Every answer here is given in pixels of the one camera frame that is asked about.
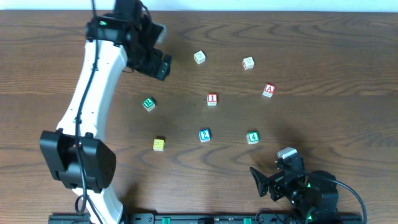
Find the yellow block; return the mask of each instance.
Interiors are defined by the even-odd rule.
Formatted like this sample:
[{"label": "yellow block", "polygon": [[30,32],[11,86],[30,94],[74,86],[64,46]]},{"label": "yellow block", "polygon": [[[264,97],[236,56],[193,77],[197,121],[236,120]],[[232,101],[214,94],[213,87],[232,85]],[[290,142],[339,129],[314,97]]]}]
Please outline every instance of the yellow block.
[{"label": "yellow block", "polygon": [[164,140],[163,139],[155,139],[154,150],[155,151],[163,151],[163,148],[164,148]]}]

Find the white backdrop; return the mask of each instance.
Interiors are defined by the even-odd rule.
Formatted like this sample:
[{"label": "white backdrop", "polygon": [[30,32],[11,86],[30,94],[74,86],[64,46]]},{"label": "white backdrop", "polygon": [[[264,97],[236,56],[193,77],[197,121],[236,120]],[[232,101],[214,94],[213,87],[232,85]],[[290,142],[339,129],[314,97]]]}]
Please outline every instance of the white backdrop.
[{"label": "white backdrop", "polygon": [[[96,0],[112,9],[115,0]],[[149,10],[398,12],[398,0],[142,0]],[[0,9],[90,9],[90,0],[0,0]]]}]

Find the wood grain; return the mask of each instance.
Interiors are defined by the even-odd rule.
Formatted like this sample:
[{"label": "wood grain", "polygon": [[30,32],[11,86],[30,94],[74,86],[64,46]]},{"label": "wood grain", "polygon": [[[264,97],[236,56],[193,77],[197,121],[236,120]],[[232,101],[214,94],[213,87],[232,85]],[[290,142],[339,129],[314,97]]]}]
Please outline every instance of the wood grain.
[{"label": "wood grain", "polygon": [[[88,11],[0,12],[0,223],[43,223],[76,199],[52,180],[39,149],[75,89]],[[277,172],[276,152],[296,147],[364,199],[369,223],[398,214],[398,14],[152,12],[167,25],[172,73],[159,82],[124,73],[106,128],[113,180],[129,207],[159,213],[288,210],[257,196],[249,167]],[[193,54],[206,53],[197,65]],[[243,70],[244,57],[255,66]],[[261,96],[267,82],[277,91]],[[220,102],[209,108],[206,94]],[[142,101],[158,106],[148,113]],[[198,131],[213,138],[201,144]],[[259,131],[259,144],[246,133]],[[165,152],[152,150],[165,136]],[[339,211],[359,213],[339,189]]]}]

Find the toy cube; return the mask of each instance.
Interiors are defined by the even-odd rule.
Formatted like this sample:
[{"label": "toy cube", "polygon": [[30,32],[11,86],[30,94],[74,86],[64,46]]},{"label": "toy cube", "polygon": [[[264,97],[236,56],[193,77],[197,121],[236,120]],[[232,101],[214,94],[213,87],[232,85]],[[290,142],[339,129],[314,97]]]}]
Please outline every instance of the toy cube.
[{"label": "toy cube", "polygon": [[208,106],[216,106],[217,105],[217,94],[207,94],[207,105]]},{"label": "toy cube", "polygon": [[153,110],[156,106],[155,102],[151,98],[147,98],[146,100],[144,100],[144,102],[142,102],[142,105],[147,111]]},{"label": "toy cube", "polygon": [[193,59],[195,59],[195,61],[196,61],[197,64],[199,65],[199,64],[205,62],[205,60],[206,60],[206,55],[205,55],[202,51],[199,51],[199,52],[197,52],[197,53],[195,53],[195,54],[193,55]]},{"label": "toy cube", "polygon": [[247,70],[247,69],[254,67],[254,60],[252,57],[248,57],[248,58],[243,59],[242,64],[243,64],[243,68],[245,70]]},{"label": "toy cube", "polygon": [[199,132],[200,142],[210,141],[210,131],[208,129]]},{"label": "toy cube", "polygon": [[259,133],[257,131],[250,132],[246,135],[248,144],[255,144],[260,141]]},{"label": "toy cube", "polygon": [[275,86],[267,83],[264,92],[262,92],[262,94],[264,96],[271,98],[274,93],[275,93]]},{"label": "toy cube", "polygon": [[163,149],[164,149],[164,140],[163,139],[155,139],[154,150],[163,152]]}]

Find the wooden surface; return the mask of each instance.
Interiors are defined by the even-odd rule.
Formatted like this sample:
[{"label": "wooden surface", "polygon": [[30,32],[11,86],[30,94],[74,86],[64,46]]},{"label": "wooden surface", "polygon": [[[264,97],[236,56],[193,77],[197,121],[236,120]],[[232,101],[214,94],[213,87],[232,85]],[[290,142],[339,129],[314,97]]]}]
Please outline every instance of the wooden surface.
[{"label": "wooden surface", "polygon": [[[277,172],[276,152],[296,147],[364,199],[369,223],[398,214],[398,15],[318,12],[152,12],[169,34],[165,82],[123,73],[106,144],[113,184],[129,207],[159,213],[288,210],[259,198],[249,172]],[[77,83],[88,11],[0,11],[0,223],[45,223],[73,212],[76,195],[52,180],[39,149]],[[197,65],[193,54],[206,53]],[[252,70],[242,59],[252,56]],[[262,97],[267,82],[277,87]],[[217,92],[216,107],[206,94]],[[148,96],[159,104],[148,113]],[[210,127],[208,143],[198,132]],[[246,133],[259,131],[259,144]],[[165,152],[153,140],[165,136]],[[338,208],[360,213],[339,188]]]}]

